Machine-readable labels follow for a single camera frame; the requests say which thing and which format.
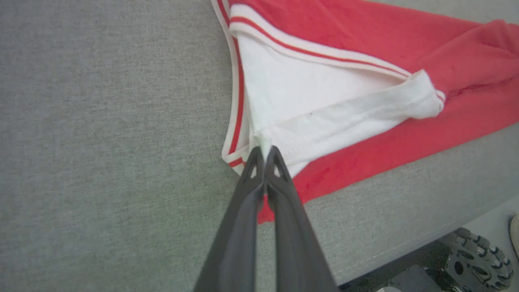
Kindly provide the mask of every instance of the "garment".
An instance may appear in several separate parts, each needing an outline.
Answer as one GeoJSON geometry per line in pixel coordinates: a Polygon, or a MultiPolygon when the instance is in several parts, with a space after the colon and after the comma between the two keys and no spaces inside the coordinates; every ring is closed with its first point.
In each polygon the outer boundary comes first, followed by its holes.
{"type": "Polygon", "coordinates": [[[240,172],[275,144],[303,203],[519,122],[515,24],[361,0],[213,6],[234,64],[222,156],[240,172]]]}

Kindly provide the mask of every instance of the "red stripe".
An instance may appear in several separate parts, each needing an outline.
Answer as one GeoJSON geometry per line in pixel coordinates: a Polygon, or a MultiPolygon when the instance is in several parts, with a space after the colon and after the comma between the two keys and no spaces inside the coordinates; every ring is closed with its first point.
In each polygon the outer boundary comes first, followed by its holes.
{"type": "Polygon", "coordinates": [[[267,36],[269,39],[271,39],[276,44],[278,44],[280,46],[283,46],[283,47],[285,47],[287,49],[290,49],[292,51],[300,52],[300,53],[303,53],[303,54],[307,54],[307,55],[311,55],[311,56],[315,56],[315,57],[319,57],[319,58],[326,58],[326,59],[330,59],[330,60],[340,61],[340,62],[350,62],[350,63],[358,63],[358,64],[365,64],[365,65],[375,66],[375,67],[379,67],[379,68],[382,68],[382,69],[385,69],[385,70],[389,70],[389,71],[392,71],[392,72],[395,72],[395,73],[398,73],[398,74],[400,74],[402,76],[407,77],[406,75],[404,75],[404,74],[402,74],[402,73],[400,73],[400,72],[398,72],[398,71],[396,71],[394,69],[387,68],[387,67],[384,67],[384,66],[380,66],[380,65],[377,65],[377,64],[373,64],[373,63],[370,63],[370,62],[328,56],[328,55],[325,55],[325,54],[320,54],[320,53],[317,53],[317,52],[313,52],[313,51],[309,51],[309,50],[305,50],[305,49],[301,49],[301,48],[298,48],[298,47],[291,46],[289,44],[286,44],[286,43],[284,43],[284,42],[274,38],[269,33],[267,33],[264,29],[262,29],[259,25],[257,25],[255,22],[253,22],[252,20],[250,20],[248,18],[242,17],[242,16],[233,16],[230,19],[230,21],[231,22],[243,22],[245,24],[248,24],[248,25],[254,27],[259,32],[263,33],[265,36],[267,36]]]}
{"type": "Polygon", "coordinates": [[[225,11],[224,3],[222,2],[222,0],[218,0],[217,2],[218,2],[218,7],[220,8],[220,11],[222,12],[222,15],[224,17],[225,23],[227,24],[227,26],[229,26],[229,24],[230,24],[229,16],[227,16],[227,12],[225,11]]]}
{"type": "Polygon", "coordinates": [[[236,50],[236,55],[238,57],[238,113],[236,115],[236,125],[234,127],[233,140],[230,144],[229,154],[234,153],[236,151],[236,146],[238,145],[238,138],[240,138],[240,129],[241,129],[241,120],[243,119],[243,68],[241,67],[241,57],[240,51],[238,48],[238,40],[233,37],[234,48],[236,50]]]}
{"type": "Polygon", "coordinates": [[[238,165],[243,164],[243,163],[244,163],[243,159],[241,159],[241,157],[240,157],[240,158],[236,159],[235,161],[229,162],[229,165],[231,167],[235,167],[235,166],[238,166],[238,165]]]}

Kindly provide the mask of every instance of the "gray upholstery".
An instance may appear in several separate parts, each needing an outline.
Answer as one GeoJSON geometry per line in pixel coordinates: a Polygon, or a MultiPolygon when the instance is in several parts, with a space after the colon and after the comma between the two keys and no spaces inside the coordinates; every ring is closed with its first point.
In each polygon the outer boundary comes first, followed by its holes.
{"type": "MultiPolygon", "coordinates": [[[[390,2],[519,22],[515,0],[390,2]]],[[[0,54],[0,290],[189,291],[238,179],[211,4],[5,0],[0,54]]],[[[517,149],[519,124],[308,203],[337,282],[517,195],[517,149]]],[[[273,225],[258,236],[273,290],[273,225]]]]}

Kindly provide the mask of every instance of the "folded cloth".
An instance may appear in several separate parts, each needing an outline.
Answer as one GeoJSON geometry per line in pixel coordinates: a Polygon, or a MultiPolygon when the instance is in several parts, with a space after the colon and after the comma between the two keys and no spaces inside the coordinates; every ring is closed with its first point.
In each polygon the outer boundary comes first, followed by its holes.
{"type": "Polygon", "coordinates": [[[222,157],[240,173],[276,145],[303,203],[519,122],[518,25],[362,0],[213,6],[233,63],[222,157]]]}

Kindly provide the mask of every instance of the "floor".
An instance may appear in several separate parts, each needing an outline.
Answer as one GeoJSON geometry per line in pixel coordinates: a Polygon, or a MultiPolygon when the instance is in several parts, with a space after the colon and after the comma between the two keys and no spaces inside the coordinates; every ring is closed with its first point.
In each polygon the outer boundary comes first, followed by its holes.
{"type": "Polygon", "coordinates": [[[519,261],[510,242],[509,235],[510,220],[512,216],[517,213],[519,213],[519,195],[464,226],[472,233],[481,235],[490,240],[491,245],[502,249],[504,254],[512,261],[515,270],[515,279],[507,291],[519,291],[519,273],[517,273],[519,270],[519,261]]]}

